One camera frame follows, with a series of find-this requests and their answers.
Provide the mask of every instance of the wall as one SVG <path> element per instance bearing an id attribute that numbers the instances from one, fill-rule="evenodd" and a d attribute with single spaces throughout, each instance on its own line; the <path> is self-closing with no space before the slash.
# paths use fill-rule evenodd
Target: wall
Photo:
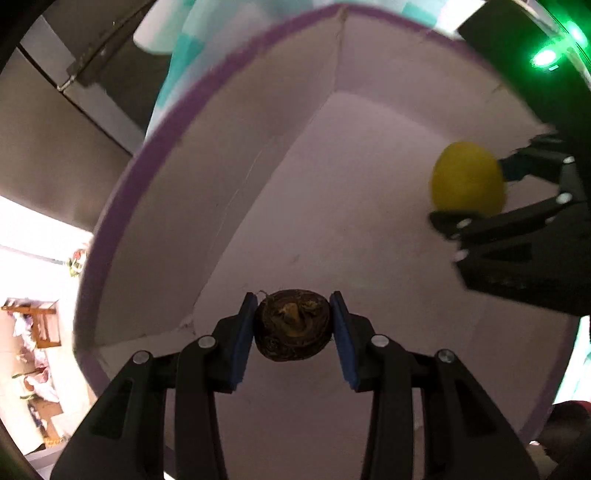
<path id="1" fill-rule="evenodd" d="M 0 195 L 93 230 L 129 154 L 15 52 L 0 74 Z"/>

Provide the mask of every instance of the brown object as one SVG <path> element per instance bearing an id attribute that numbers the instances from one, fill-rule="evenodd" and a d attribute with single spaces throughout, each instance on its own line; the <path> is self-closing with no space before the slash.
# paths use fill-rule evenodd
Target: brown object
<path id="1" fill-rule="evenodd" d="M 268 295 L 255 313 L 256 346 L 275 362 L 317 354 L 332 331 L 329 303 L 313 291 L 280 290 Z"/>
<path id="2" fill-rule="evenodd" d="M 31 336 L 37 348 L 61 346 L 59 319 L 56 303 L 28 299 L 7 299 L 2 310 L 8 313 L 21 313 L 33 317 Z"/>

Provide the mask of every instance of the purple edge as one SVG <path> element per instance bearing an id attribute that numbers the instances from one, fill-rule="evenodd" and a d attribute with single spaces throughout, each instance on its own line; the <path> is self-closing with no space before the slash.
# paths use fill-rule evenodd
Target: purple edge
<path id="1" fill-rule="evenodd" d="M 196 82 L 184 95 L 183 100 L 176 103 L 165 120 L 144 144 L 141 152 L 131 161 L 114 194 L 109 199 L 108 205 L 103 210 L 93 243 L 93 252 L 88 258 L 86 272 L 80 285 L 76 318 L 74 320 L 74 354 L 82 373 L 97 396 L 104 391 L 110 382 L 106 372 L 96 359 L 93 348 L 100 298 L 119 241 L 123 237 L 133 211 L 150 185 L 151 180 L 158 173 L 165 159 L 189 127 L 193 118 L 199 114 L 209 99 L 234 74 L 246 67 L 259 54 L 290 34 L 303 30 L 325 18 L 334 17 L 343 8 L 350 13 L 376 18 L 416 32 L 424 31 L 430 40 L 456 50 L 470 61 L 478 63 L 496 74 L 494 69 L 464 42 L 447 38 L 412 20 L 399 17 L 393 13 L 357 4 L 334 4 L 306 12 L 271 28 L 249 41 L 241 49 L 228 55 L 219 66 Z M 559 359 L 555 362 L 548 375 L 548 380 L 537 405 L 519 431 L 520 438 L 525 442 L 535 435 L 537 429 L 548 415 L 548 408 L 554 398 L 553 395 L 556 394 L 564 370 L 568 365 L 577 328 L 578 322 L 572 322 L 572 327 L 564 334 Z M 172 472 L 174 471 L 174 456 L 171 449 L 168 447 L 165 449 L 165 466 L 167 471 Z"/>

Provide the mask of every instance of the wooden chair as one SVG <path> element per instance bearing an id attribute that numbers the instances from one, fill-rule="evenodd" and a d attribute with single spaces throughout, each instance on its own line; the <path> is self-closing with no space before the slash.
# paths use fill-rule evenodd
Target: wooden chair
<path id="1" fill-rule="evenodd" d="M 33 317 L 31 336 L 37 348 L 61 346 L 60 325 L 56 302 L 29 299 L 7 299 L 2 310 Z"/>

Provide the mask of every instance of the brown snail shell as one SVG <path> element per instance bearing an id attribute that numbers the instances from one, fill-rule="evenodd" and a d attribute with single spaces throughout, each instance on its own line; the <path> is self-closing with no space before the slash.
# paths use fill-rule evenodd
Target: brown snail shell
<path id="1" fill-rule="evenodd" d="M 317 354 L 332 332 L 329 303 L 313 291 L 280 290 L 267 295 L 255 313 L 256 346 L 275 362 Z"/>

